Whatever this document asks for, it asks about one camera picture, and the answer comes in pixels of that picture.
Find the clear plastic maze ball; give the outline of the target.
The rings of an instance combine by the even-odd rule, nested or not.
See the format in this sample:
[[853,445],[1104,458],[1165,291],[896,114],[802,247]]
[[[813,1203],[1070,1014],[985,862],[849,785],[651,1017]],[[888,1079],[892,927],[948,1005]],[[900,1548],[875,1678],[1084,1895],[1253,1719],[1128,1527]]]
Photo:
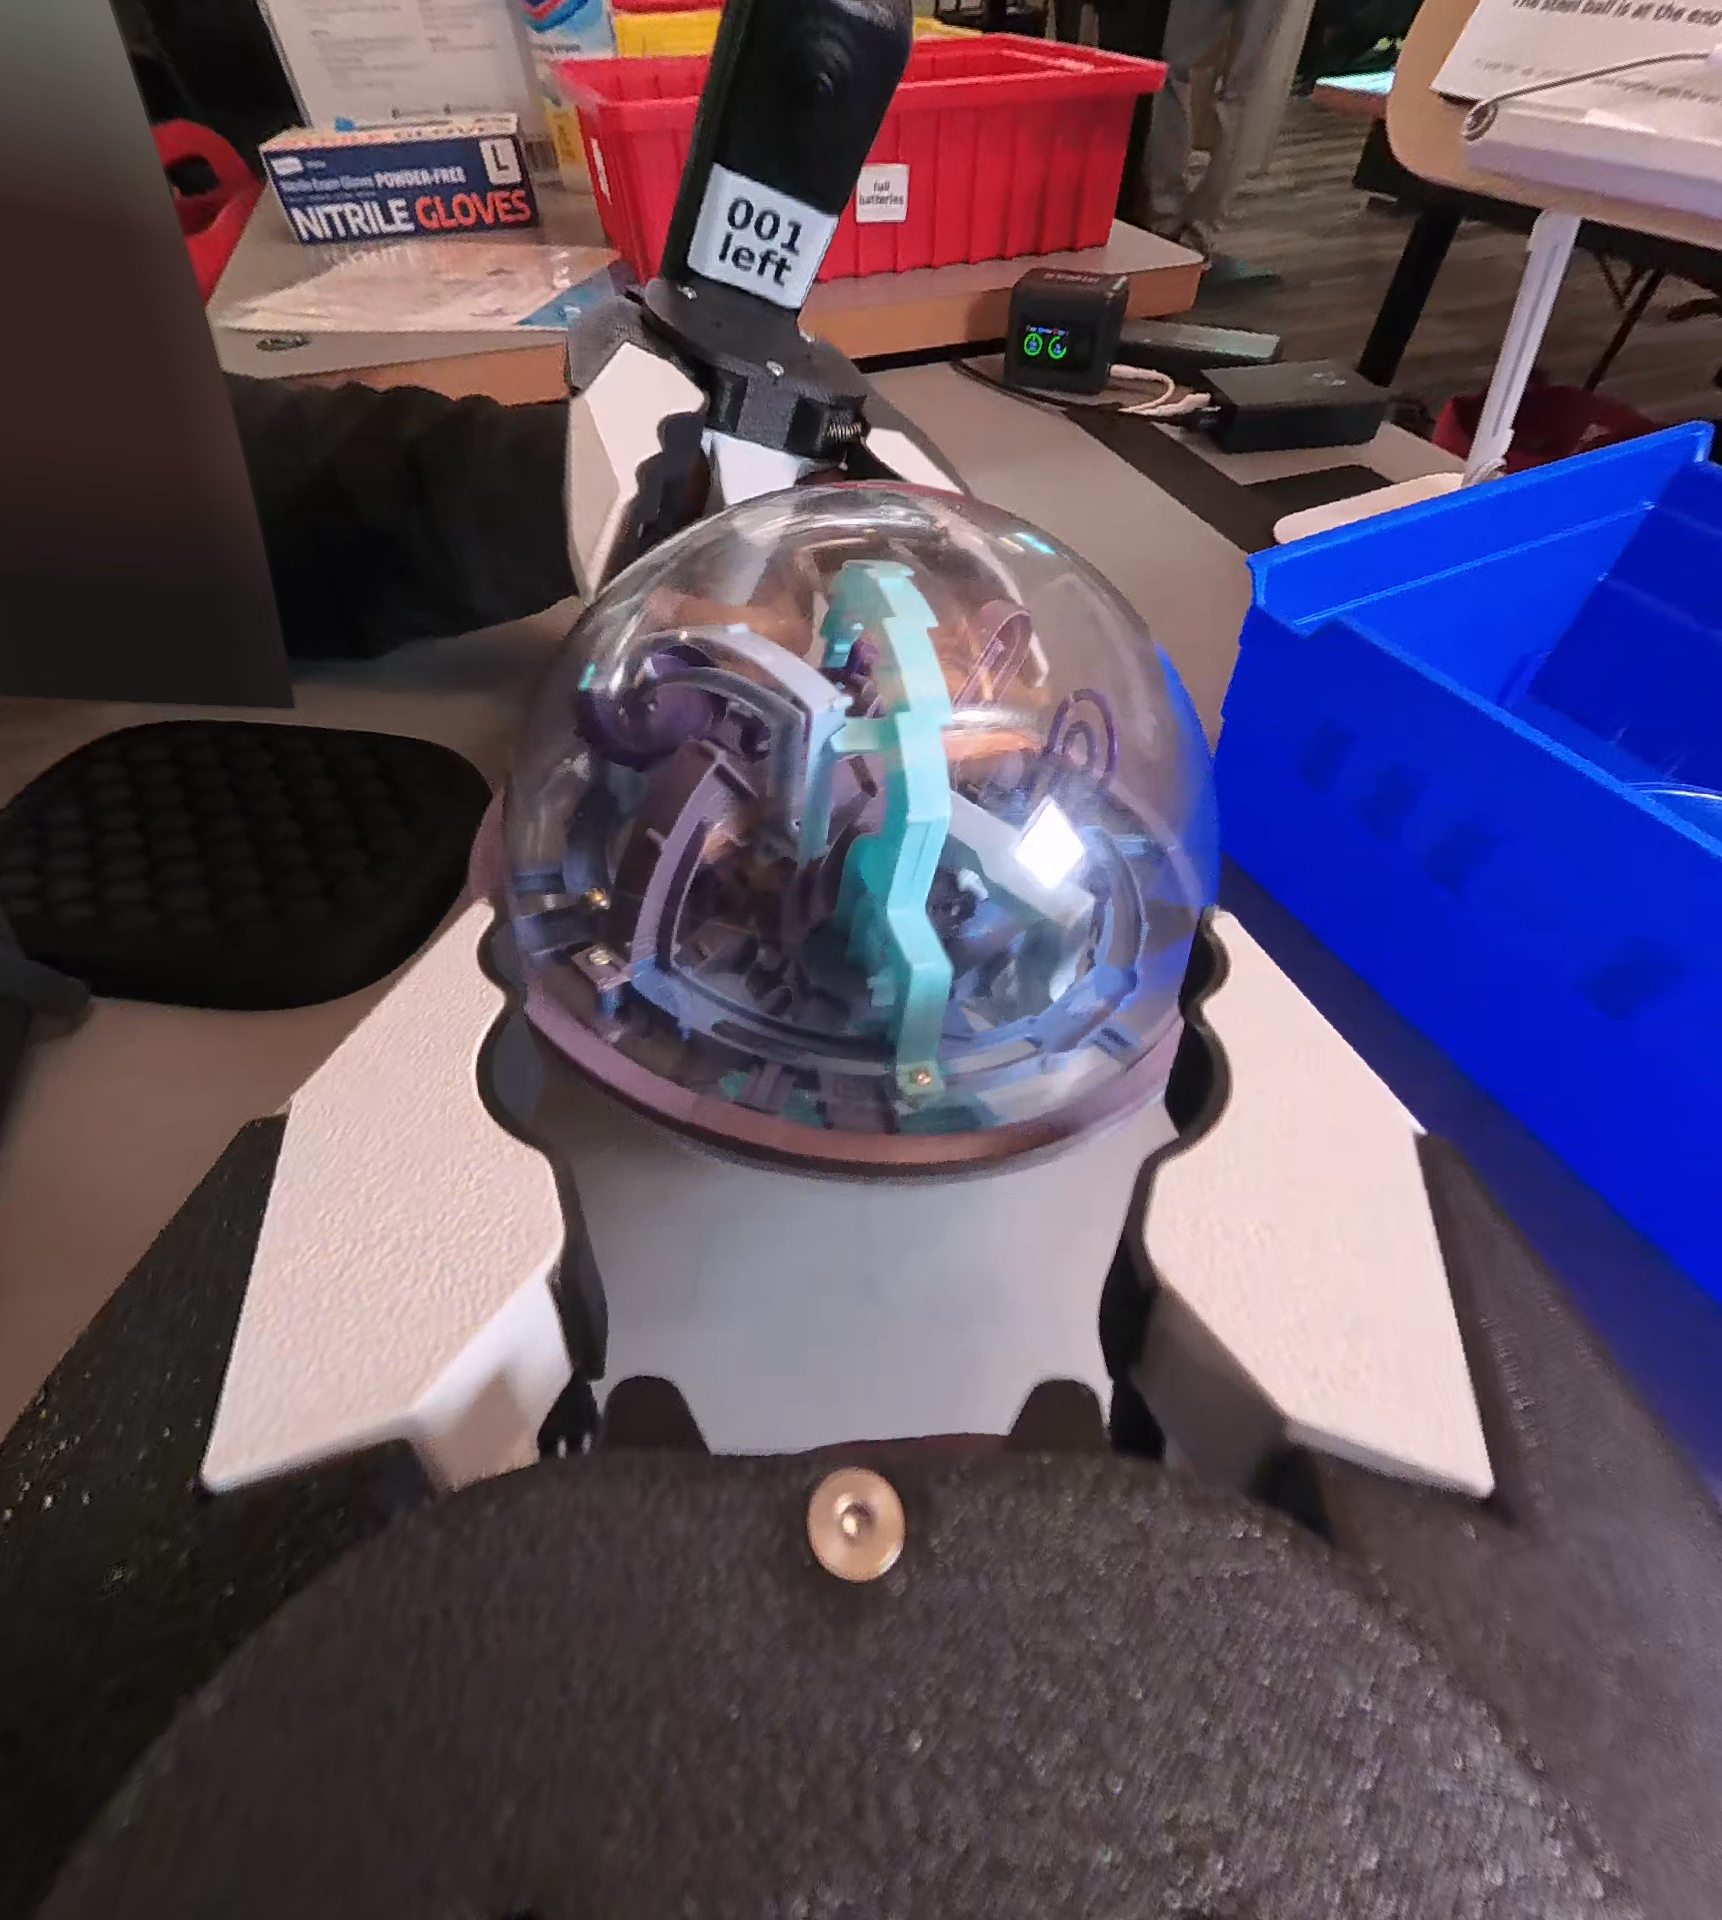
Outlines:
[[1149,1105],[1214,890],[1207,741],[1142,618],[908,485],[775,491],[614,571],[536,688],[498,876],[547,1051],[853,1175]]

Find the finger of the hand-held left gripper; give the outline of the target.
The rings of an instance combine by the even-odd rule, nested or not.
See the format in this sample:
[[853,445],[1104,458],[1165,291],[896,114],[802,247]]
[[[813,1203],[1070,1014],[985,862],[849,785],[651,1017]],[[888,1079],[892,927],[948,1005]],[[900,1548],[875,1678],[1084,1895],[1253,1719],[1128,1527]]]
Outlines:
[[579,597],[714,507],[707,396],[664,347],[622,335],[573,356],[562,514]]
[[844,481],[896,485],[972,497],[965,479],[925,440],[896,425],[860,425],[831,455]]

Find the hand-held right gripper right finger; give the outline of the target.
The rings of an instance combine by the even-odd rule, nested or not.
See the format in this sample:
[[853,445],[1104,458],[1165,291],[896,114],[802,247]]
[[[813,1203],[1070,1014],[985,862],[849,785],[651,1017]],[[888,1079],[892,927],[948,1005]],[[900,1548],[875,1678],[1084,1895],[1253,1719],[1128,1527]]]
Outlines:
[[1486,1501],[1422,1127],[1230,913],[1207,932],[1217,1109],[1138,1191],[1149,1309],[1128,1376],[1165,1454],[1223,1490],[1304,1449]]

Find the blue plastic bin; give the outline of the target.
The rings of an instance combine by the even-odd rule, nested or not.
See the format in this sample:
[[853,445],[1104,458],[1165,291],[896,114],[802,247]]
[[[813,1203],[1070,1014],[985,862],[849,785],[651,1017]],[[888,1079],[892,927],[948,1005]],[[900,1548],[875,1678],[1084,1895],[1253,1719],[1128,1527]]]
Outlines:
[[1223,855],[1722,1309],[1711,430],[1251,558]]

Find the sleeved paper sheet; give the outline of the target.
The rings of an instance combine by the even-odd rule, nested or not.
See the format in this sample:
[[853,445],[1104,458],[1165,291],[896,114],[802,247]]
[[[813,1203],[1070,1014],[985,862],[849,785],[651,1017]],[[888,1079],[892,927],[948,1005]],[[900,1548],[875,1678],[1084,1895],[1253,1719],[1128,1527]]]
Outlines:
[[225,307],[226,333],[431,335],[565,329],[614,289],[617,257],[596,247],[422,242],[360,247],[321,273]]

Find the black power adapter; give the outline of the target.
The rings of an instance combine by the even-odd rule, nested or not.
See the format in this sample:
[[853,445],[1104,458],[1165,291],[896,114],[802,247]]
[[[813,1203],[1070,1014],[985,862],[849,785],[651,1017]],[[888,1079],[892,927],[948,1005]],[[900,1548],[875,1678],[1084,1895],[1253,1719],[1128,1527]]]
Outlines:
[[1201,370],[1200,383],[1201,432],[1235,458],[1366,445],[1390,411],[1388,386],[1330,361]]

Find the red plastic object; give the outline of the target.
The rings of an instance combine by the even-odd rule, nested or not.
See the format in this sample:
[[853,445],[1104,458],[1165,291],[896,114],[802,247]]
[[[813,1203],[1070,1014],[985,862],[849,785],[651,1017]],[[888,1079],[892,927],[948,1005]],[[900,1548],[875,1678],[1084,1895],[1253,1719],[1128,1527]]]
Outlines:
[[174,197],[199,291],[207,301],[262,197],[262,178],[220,132],[190,120],[157,125],[151,147]]

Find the plywood easel board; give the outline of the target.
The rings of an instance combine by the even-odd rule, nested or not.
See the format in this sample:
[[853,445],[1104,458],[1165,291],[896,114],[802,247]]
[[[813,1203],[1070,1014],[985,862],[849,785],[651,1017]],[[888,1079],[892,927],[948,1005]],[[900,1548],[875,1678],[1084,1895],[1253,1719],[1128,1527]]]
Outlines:
[[1475,169],[1457,141],[1473,104],[1434,94],[1434,76],[1464,29],[1473,11],[1475,4],[1422,4],[1413,29],[1405,33],[1388,104],[1388,132],[1404,169],[1434,186],[1463,189],[1491,203],[1509,203],[1536,216],[1547,207],[1568,212],[1579,216],[1582,223],[1625,229],[1640,238],[1663,238],[1683,247],[1722,252],[1717,222],[1613,203],[1593,189],[1532,186]]

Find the printed instruction sheet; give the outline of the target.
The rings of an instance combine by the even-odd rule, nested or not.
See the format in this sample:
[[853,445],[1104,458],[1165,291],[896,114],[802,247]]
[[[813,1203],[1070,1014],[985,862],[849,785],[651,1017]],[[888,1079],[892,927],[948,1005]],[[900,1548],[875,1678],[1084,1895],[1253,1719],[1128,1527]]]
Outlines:
[[1722,135],[1722,4],[1477,4],[1434,94]]

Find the blue white carton box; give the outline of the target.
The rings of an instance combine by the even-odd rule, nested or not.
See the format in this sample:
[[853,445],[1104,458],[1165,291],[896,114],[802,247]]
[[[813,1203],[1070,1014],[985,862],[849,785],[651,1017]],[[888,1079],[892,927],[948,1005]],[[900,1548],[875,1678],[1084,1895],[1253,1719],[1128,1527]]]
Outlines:
[[512,114],[303,127],[268,135],[261,160],[300,247],[540,229]]

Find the white easel stand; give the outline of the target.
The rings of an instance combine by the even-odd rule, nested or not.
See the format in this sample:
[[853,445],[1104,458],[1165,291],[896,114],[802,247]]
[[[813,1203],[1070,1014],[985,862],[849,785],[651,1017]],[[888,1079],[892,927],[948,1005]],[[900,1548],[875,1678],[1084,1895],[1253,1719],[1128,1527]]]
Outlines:
[[1491,481],[1507,466],[1520,399],[1540,356],[1579,229],[1579,216],[1552,207],[1540,212],[1531,229],[1520,287],[1464,455],[1464,485]]

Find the white paper sign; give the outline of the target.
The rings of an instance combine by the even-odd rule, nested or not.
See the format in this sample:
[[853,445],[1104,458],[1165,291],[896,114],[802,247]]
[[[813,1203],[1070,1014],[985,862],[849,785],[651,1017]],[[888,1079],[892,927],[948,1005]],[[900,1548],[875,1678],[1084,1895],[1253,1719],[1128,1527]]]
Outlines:
[[308,125],[533,116],[510,4],[261,4]]

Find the black charger with green display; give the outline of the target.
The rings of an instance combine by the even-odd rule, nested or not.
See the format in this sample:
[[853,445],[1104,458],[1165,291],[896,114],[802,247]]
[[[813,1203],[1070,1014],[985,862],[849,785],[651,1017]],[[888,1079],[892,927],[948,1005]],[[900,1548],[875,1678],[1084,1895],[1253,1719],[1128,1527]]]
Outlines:
[[999,383],[1010,394],[1097,396],[1112,383],[1129,278],[1037,268],[1010,289]]

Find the black mesh cushion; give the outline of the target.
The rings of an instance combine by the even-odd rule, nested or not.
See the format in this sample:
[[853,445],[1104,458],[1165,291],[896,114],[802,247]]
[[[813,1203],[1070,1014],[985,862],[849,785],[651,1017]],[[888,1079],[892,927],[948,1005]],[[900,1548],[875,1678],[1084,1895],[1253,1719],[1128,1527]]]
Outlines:
[[151,722],[0,809],[23,952],[104,1001],[278,1014],[360,994],[439,932],[489,784],[426,738]]

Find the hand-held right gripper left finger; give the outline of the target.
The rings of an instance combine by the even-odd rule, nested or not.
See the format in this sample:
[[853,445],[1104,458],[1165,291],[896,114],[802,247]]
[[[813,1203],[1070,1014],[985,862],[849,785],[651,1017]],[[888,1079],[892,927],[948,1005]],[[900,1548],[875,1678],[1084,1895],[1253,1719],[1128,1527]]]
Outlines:
[[285,1109],[201,1454],[210,1495],[407,1445],[439,1490],[525,1469],[608,1369],[573,1173],[512,1092],[536,1039],[468,903]]

